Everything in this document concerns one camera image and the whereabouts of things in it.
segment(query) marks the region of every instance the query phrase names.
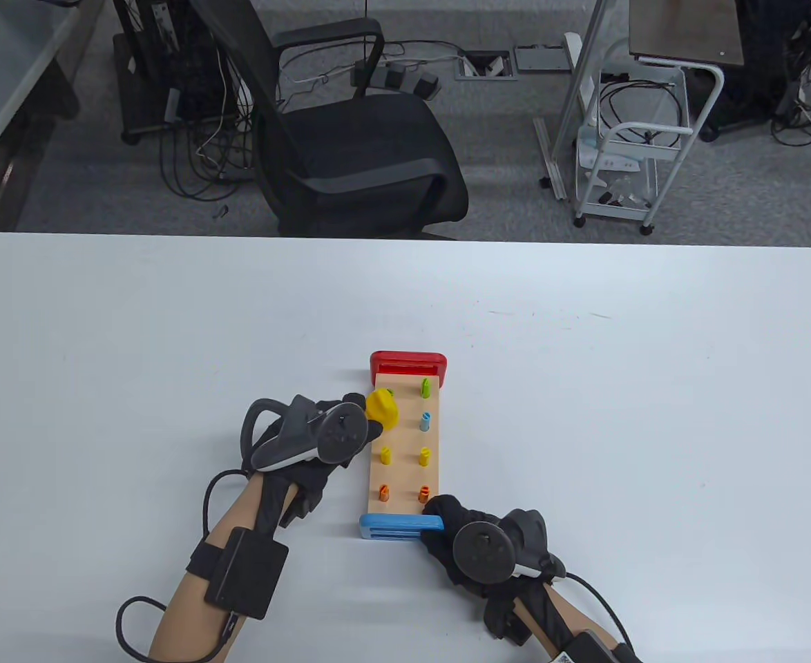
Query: metal stand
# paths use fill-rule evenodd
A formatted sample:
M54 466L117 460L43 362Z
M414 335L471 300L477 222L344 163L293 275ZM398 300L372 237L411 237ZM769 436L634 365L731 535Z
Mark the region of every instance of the metal stand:
M577 51L577 66L572 73L571 81L569 82L569 93L566 95L566 102L562 107L560 113L560 126L556 133L556 142L552 145L550 143L550 135L547 133L547 125L542 117L535 117L535 132L537 133L537 140L541 144L541 152L544 156L544 165L547 167L547 176L550 178L552 189L556 195L557 201L566 199L566 185L562 179L560 165L558 158L562 153L562 146L570 144L576 136L577 126L574 123L574 117L579 108L579 98L586 99L586 81L589 80L588 69L591 53L598 40L599 34L602 32L602 24L608 18L611 10L614 9L617 0L596 0L595 7L593 8L593 15L589 19L588 28L586 28L586 36L580 43L580 38L574 40L573 37L566 36L566 47L569 54L574 61L574 51Z

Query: wrist strap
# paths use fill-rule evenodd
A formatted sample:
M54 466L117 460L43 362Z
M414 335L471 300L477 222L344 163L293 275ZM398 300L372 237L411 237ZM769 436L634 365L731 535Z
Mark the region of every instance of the wrist strap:
M286 494L291 485L291 481L285 477L264 474L263 484L261 484L261 503L258 514L255 515L254 528L261 536L273 539L276 526L283 516L283 504L286 502Z
M193 549L191 561L188 563L187 569L184 570L191 575L196 575L197 578L212 580L224 551L223 548L208 544L205 540L200 541L197 547Z
M569 625L560 615L550 600L550 595L544 587L544 583L531 583L528 588L519 594L526 610L531 615L541 631L550 638L550 642L557 650L563 651L566 645L574 639Z
M630 646L626 643L620 643L617 647L614 648L613 651L614 658L620 661L620 663L642 663L639 660L639 657L630 649Z

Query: caster wheel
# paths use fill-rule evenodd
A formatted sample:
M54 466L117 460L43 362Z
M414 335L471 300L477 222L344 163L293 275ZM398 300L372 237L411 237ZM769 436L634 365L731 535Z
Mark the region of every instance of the caster wheel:
M714 126L709 126L709 124L703 124L700 127L699 138L702 142L714 142L718 139L718 136L721 135L721 132Z

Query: yellow toy piece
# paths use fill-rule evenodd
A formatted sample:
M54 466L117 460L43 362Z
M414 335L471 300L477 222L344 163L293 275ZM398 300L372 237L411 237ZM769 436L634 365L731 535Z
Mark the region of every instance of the yellow toy piece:
M384 430L393 430L399 424L399 407L389 389L375 389L365 399L365 415L380 423Z

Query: black office chair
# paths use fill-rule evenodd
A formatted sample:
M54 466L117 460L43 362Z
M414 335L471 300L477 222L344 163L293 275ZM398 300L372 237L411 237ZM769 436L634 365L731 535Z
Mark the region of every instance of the black office chair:
M452 145L415 95L365 96L384 38L374 19L267 37L250 0L191 0L254 101L255 176L282 235L380 237L460 221L468 191ZM374 37L368 75L352 99L279 113L286 48Z

